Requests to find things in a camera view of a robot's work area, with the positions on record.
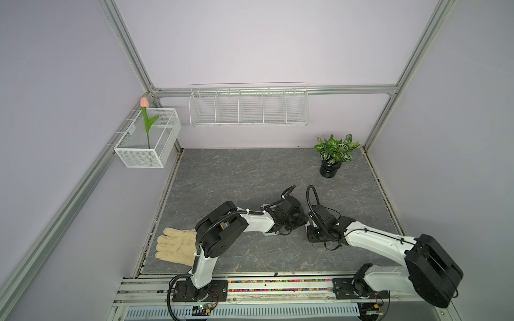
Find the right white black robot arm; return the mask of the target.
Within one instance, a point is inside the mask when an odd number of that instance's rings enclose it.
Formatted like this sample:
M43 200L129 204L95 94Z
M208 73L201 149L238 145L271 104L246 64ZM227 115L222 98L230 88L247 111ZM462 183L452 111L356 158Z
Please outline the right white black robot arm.
M432 236L397 235L348 216L335 216L332 209L321 204L313 185L307 187L306 201L309 242L323 243L329 251L359 247L396 262L395 266L361 266L349 283L355 296L368 298L385 291L416 294L438 308L447 308L459 297L463 270Z

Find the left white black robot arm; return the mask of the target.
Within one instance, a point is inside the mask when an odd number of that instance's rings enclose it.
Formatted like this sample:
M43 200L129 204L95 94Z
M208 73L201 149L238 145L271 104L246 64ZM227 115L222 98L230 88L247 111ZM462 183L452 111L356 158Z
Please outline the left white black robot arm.
M195 226L193 267L187 274L171 279L167 290L167 310L177 320L172 303L199 302L200 314L207 316L219 302L225 302L228 281L215 281L213 273L218 257L226 253L244 232L286 236L307 224L307 217L298 199L285 189L278 201L261 205L259 210L242 209L226 201Z

